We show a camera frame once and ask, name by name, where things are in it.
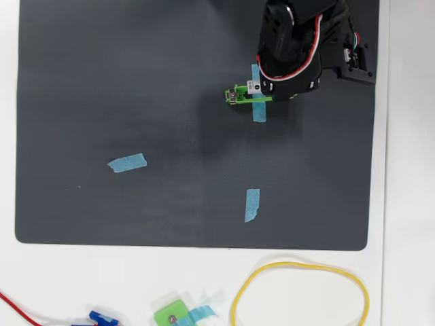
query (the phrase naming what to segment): cable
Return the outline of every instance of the cable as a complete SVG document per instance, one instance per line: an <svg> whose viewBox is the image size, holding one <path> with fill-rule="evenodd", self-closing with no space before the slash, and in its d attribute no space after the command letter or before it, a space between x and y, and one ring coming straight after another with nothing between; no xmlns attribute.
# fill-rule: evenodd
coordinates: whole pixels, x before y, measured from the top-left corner
<svg viewBox="0 0 435 326"><path fill-rule="evenodd" d="M355 32L353 34L353 51L356 50L356 47L360 44L360 42L361 42L360 34Z"/></svg>
<svg viewBox="0 0 435 326"><path fill-rule="evenodd" d="M296 77L297 75L302 73L310 65L311 61L313 60L314 54L317 50L317 47L319 45L320 22L321 22L322 18L323 18L323 15L320 14L315 19L315 38L314 38L314 42L313 42L313 47L311 48L311 51L309 52L307 61L305 61L305 63L301 67L299 67L297 70L295 70L293 73L290 73L289 75L281 76L281 77L271 77L264 72L263 68L261 67L260 55L257 55L258 66L261 70L261 74L263 74L263 76L265 76L265 78L271 80L272 82L282 82L284 80L292 79L293 77Z"/></svg>
<svg viewBox="0 0 435 326"><path fill-rule="evenodd" d="M35 322L32 318L30 318L29 316L27 316L21 309L19 309L19 307L17 307L11 300L7 299L6 296L4 296L2 294L2 292L0 292L0 298L3 299L4 302L6 302L7 304L9 304L12 309L14 309L18 314L21 315L22 318L26 319L26 321L28 321L30 324L32 324L33 326L42 326L40 324L38 324L37 322Z"/></svg>
<svg viewBox="0 0 435 326"><path fill-rule="evenodd" d="M268 270L269 268L284 267L284 266L297 267L297 268L305 268L305 269L310 269L310 270L324 270L326 272L332 272L332 273L340 274L340 275L346 276L347 278L350 278L352 281L354 281L356 284L358 284L360 286L361 290L364 293L364 312L362 314L360 322L358 323L358 326L362 326L365 323L366 318L367 318L367 314L368 314L368 309L369 309L369 306L370 306L370 299L368 297L368 292L367 292L366 287L364 286L364 284L356 276L354 276L351 273L348 273L348 272L346 272L344 270L340 270L338 268L321 266L321 265L294 263L292 261L281 261L279 263L273 263L273 264L265 265L265 266L263 266L261 268L258 268L246 280L245 284L243 284L243 286L241 287L241 289L237 293L236 298L234 299L234 302L232 303L232 307L231 307L231 325L232 326L236 326L236 308L237 308L237 304L239 303L239 300L240 300L241 296L243 295L243 292L245 292L246 288L252 282L252 280L255 279L255 277L257 275L259 275L259 273L263 272L264 270Z"/></svg>

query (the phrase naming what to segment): red and white wire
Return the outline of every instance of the red and white wire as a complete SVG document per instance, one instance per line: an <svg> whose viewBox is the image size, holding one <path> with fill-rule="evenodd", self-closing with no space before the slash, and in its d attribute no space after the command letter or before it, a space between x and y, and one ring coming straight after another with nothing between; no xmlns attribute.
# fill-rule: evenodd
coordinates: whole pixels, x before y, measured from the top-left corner
<svg viewBox="0 0 435 326"><path fill-rule="evenodd" d="M6 296L4 296L4 294L2 294L2 292L0 292L0 299L2 299L4 302L6 302L7 304L9 304L11 306L11 308L13 308L18 314L21 315L22 318L26 319L26 321L28 321L30 324L32 324L33 326L41 326L41 324L38 324L36 321L34 321L32 318L30 318L29 316L27 316L21 309L19 309L19 307L17 307L15 305L15 303L13 303L11 300L9 300Z"/></svg>
<svg viewBox="0 0 435 326"><path fill-rule="evenodd" d="M307 61L305 61L305 63L302 66L297 68L297 70L295 70L294 72L290 73L289 75L280 76L280 77L271 77L271 76L267 75L266 72L264 72L263 68L261 67L260 56L257 55L258 66L260 68L261 74L263 76L265 76L265 78L271 80L272 82L282 82L282 81L285 81L285 80L292 79L293 77L296 77L297 75L302 73L311 64L311 61L313 61L314 54L317 51L317 47L319 46L319 40L320 40L320 22L321 22L322 18L323 18L323 15L320 14L315 19L315 38L314 38L314 42L313 42L313 47L311 48L311 50L309 52Z"/></svg>

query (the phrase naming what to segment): small white label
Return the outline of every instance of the small white label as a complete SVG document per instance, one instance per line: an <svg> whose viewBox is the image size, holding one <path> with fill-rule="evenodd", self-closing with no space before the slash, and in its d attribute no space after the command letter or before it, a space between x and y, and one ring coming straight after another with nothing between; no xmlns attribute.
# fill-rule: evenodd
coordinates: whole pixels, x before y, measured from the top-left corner
<svg viewBox="0 0 435 326"><path fill-rule="evenodd" d="M247 81L247 93L248 94L261 94L260 80L248 80Z"/></svg>

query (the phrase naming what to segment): red wire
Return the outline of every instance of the red wire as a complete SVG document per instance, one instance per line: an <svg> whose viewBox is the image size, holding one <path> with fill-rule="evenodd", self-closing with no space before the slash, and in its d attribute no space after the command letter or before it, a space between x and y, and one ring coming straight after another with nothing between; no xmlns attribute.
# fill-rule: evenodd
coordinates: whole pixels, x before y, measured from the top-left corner
<svg viewBox="0 0 435 326"><path fill-rule="evenodd" d="M321 15L317 15L317 17L315 19L315 39L314 39L314 42L313 42L313 47L311 48L310 53L308 55L307 61L305 61L305 63L301 67L299 67L297 70L293 71L292 73L290 73L290 74L288 74L286 76L271 77L271 76L269 76L269 75L267 75L266 73L263 72L265 77L267 77L268 79L271 79L271 80L275 80L275 81L283 80L283 79L289 78L289 77L291 77L293 75L296 75L297 73L299 73L299 71L305 69L305 67L307 65L309 65L310 60L314 56L314 52L316 50L316 46L315 45L317 43L317 39L320 38L320 33L319 33L319 19L320 19L320 16ZM259 54L257 54L257 61L258 61L258 65L261 66L261 60L260 60L260 55Z"/></svg>
<svg viewBox="0 0 435 326"><path fill-rule="evenodd" d="M42 326L35 322L33 319L31 319L29 316L27 316L19 307L17 307L11 300L7 299L6 296L0 292L0 298L4 300L7 304L9 304L18 314L21 315L22 318L26 319L30 324L33 326Z"/></svg>

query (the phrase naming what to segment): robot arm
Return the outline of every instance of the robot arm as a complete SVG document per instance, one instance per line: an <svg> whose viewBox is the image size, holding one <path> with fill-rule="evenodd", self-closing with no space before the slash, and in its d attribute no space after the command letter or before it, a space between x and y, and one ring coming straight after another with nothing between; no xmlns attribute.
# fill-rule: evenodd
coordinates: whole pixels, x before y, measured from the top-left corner
<svg viewBox="0 0 435 326"><path fill-rule="evenodd" d="M343 34L348 22L352 37ZM368 44L359 47L346 0L268 0L264 7L257 62L260 80L226 92L230 104L287 101L319 87L323 69L338 77L374 83Z"/></svg>

